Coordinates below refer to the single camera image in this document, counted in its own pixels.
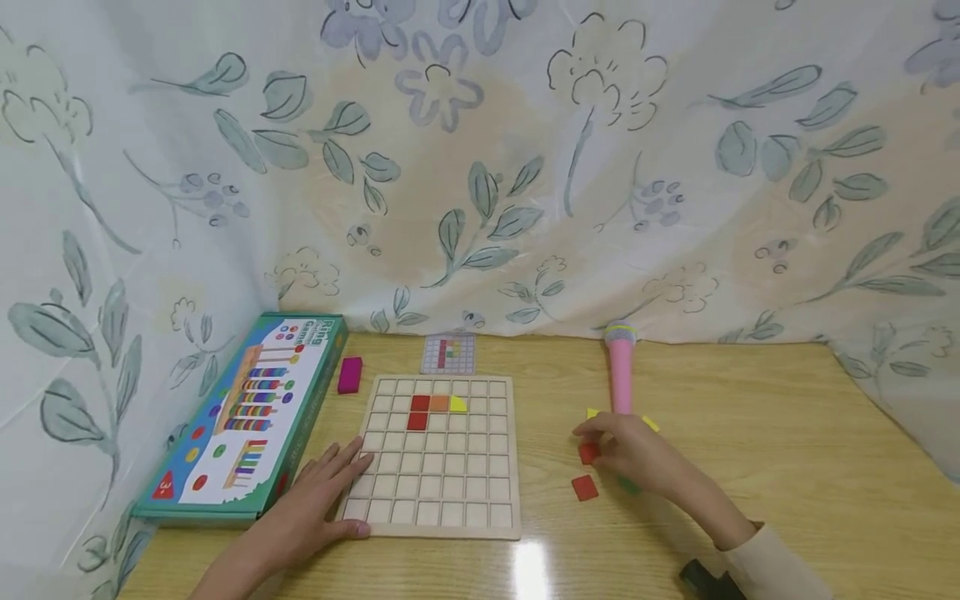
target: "table surface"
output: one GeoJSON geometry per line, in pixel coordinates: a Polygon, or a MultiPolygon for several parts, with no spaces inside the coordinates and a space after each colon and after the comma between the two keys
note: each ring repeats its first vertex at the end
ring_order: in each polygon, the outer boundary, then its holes
{"type": "MultiPolygon", "coordinates": [[[[356,435],[373,378],[418,372],[422,346],[351,335],[360,393],[331,385],[307,455],[356,435]]],[[[685,598],[684,563],[718,564],[685,516],[606,479],[583,503],[570,486],[590,471],[569,431],[588,407],[609,405],[602,343],[480,337],[477,357],[478,373],[514,379],[522,540],[343,543],[287,572],[276,598],[685,598]]],[[[750,518],[774,524],[838,598],[957,597],[960,492],[827,348],[640,343],[634,407],[750,518]]],[[[185,598],[238,535],[159,531],[121,600],[185,598]]]]}

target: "cardboard box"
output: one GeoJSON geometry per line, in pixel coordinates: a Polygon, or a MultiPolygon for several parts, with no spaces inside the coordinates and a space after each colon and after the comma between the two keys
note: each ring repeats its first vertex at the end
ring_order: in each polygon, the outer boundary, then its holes
{"type": "Polygon", "coordinates": [[[347,336],[340,315],[261,315],[133,516],[179,527],[262,516],[296,475],[347,336]]]}

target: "pink block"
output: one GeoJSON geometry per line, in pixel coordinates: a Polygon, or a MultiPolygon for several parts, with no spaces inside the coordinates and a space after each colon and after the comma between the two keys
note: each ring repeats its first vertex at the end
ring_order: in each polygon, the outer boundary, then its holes
{"type": "Polygon", "coordinates": [[[340,381],[337,383],[337,394],[356,394],[360,391],[360,371],[363,370],[363,359],[359,356],[349,356],[340,366],[340,381]]]}

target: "green piece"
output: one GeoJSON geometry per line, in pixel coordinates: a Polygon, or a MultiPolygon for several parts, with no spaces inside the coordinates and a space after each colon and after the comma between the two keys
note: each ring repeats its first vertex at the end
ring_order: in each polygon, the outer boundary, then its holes
{"type": "Polygon", "coordinates": [[[633,481],[627,479],[623,475],[617,475],[616,482],[620,484],[620,487],[623,488],[623,491],[629,495],[638,495],[640,493],[640,488],[638,488],[633,481]]]}

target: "red square tile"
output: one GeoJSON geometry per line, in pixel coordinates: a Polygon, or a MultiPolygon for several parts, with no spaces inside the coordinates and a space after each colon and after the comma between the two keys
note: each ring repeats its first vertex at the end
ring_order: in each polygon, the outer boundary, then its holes
{"type": "Polygon", "coordinates": [[[410,410],[418,413],[430,410],[430,396],[414,396],[410,402],[410,410]]]}
{"type": "Polygon", "coordinates": [[[597,487],[593,485],[593,478],[589,475],[583,475],[574,479],[573,490],[577,493],[577,498],[579,498],[581,502],[600,495],[597,487]]]}
{"type": "Polygon", "coordinates": [[[600,444],[580,444],[580,462],[592,465],[593,459],[600,456],[600,444]]]}
{"type": "Polygon", "coordinates": [[[410,431],[426,431],[426,413],[410,413],[407,420],[407,429],[410,431]]]}

